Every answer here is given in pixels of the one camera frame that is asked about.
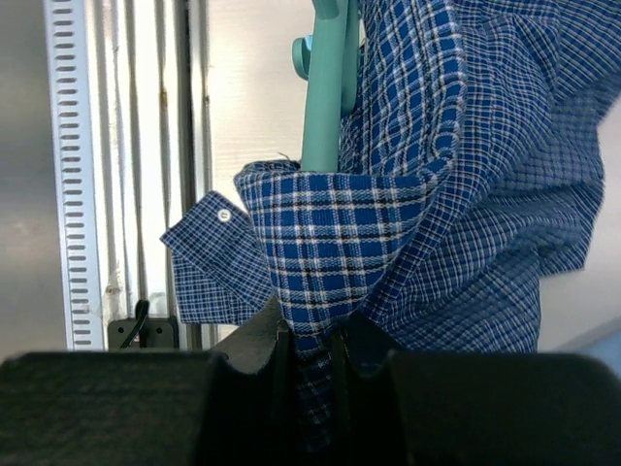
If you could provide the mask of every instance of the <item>black cable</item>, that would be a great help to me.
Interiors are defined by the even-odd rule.
[[[142,336],[143,336],[142,330],[145,327],[145,323],[147,322],[147,317],[148,317],[148,301],[141,299],[136,305],[136,325],[134,325],[134,327],[129,332],[129,335],[127,335],[127,338],[120,346],[122,350],[127,350],[129,346],[132,344],[132,342],[134,341],[134,339],[136,338],[136,335],[138,335],[139,333],[141,333],[141,340],[142,340]]]

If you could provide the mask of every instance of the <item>green plastic hanger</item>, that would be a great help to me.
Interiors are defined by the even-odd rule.
[[[293,43],[293,66],[309,82],[302,170],[336,173],[341,118],[356,103],[359,60],[358,0],[312,0],[311,37]]]

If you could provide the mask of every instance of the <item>button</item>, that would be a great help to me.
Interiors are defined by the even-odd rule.
[[[231,219],[231,211],[228,209],[220,209],[217,213],[217,219],[226,223]]]

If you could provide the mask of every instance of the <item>checkered fabric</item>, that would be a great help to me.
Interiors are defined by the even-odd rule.
[[[583,266],[621,90],[615,0],[360,4],[340,172],[250,164],[251,226],[211,194],[164,237],[188,321],[239,323],[277,294],[309,450],[329,443],[326,339],[353,311],[412,350],[536,349],[539,279]]]

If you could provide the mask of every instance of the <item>metal frame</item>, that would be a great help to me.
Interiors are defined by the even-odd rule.
[[[198,84],[207,62],[192,52],[190,108],[184,2],[44,5],[67,347],[103,350],[104,327],[132,316],[138,299],[150,301],[152,317],[176,313],[159,236],[211,185]],[[206,32],[190,31],[205,52]],[[200,348],[200,327],[182,326],[180,345]]]

